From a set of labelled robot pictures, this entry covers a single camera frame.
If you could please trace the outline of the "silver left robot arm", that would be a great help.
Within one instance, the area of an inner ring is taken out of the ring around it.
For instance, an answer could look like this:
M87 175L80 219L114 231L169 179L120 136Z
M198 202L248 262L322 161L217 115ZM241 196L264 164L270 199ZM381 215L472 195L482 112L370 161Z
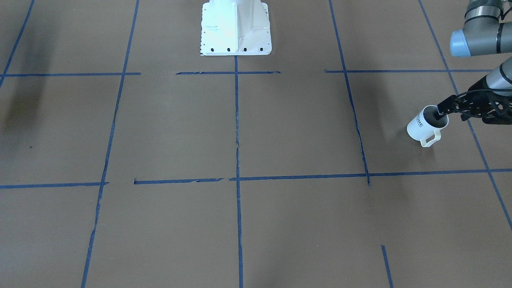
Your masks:
M510 53L512 24L505 22L502 0L470 0L462 29L450 37L450 52L455 57ZM512 121L511 59L470 86L466 92L451 95L437 105L434 118L459 113L461 120L475 117L485 124L510 125Z

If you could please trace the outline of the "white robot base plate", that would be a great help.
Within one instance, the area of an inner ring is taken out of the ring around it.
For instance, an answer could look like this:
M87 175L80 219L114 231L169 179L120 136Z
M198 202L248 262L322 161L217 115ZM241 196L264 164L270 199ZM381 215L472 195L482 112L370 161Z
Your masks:
M200 55L269 55L269 7L260 0L210 0L202 5Z

